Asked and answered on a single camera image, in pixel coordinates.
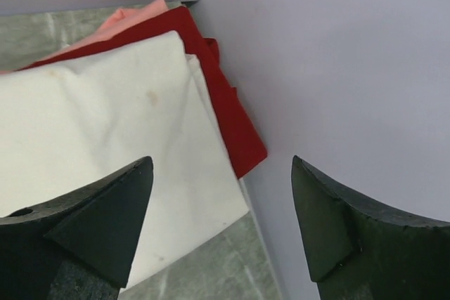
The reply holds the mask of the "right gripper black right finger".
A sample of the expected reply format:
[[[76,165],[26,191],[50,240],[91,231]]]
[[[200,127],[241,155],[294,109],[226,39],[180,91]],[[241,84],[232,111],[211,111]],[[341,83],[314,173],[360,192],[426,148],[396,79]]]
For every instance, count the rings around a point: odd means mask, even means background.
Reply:
[[[294,157],[291,186],[322,299],[448,299],[449,224],[396,209]]]

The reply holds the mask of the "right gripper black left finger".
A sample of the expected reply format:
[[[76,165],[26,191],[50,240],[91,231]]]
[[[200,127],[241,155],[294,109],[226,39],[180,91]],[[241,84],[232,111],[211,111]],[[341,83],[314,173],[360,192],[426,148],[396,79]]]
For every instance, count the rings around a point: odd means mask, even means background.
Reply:
[[[127,286],[153,161],[1,219],[2,299],[116,299]]]

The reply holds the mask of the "white t shirt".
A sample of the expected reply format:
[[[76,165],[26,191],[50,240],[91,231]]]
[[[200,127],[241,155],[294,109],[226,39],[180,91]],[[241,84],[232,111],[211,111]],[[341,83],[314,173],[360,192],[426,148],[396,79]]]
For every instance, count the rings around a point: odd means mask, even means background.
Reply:
[[[154,183],[129,285],[248,212],[199,53],[175,31],[1,76],[1,214],[149,156]]]

